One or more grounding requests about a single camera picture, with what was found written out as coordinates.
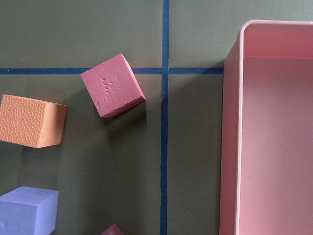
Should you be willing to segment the dark pink foam cube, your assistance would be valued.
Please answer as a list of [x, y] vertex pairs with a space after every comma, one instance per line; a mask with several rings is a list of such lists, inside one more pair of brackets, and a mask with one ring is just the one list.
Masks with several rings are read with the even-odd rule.
[[123, 235], [123, 232], [116, 224], [113, 224], [104, 230], [100, 235]]

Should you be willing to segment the pink plastic tray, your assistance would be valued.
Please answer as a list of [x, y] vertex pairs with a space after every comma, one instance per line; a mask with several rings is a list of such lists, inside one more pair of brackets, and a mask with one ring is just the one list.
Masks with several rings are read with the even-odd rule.
[[222, 235], [313, 232], [313, 24], [246, 22], [224, 61]]

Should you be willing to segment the orange foam cube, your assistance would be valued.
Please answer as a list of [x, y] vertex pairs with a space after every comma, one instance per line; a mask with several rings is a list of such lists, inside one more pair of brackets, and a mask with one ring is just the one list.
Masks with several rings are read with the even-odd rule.
[[66, 105], [4, 94], [0, 140], [33, 148], [59, 145], [66, 114]]

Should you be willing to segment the purple foam cube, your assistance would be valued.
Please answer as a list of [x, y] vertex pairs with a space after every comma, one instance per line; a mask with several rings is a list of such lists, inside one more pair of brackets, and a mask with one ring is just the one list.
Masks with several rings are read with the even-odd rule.
[[49, 235], [55, 230], [59, 192], [19, 187], [0, 197], [2, 235]]

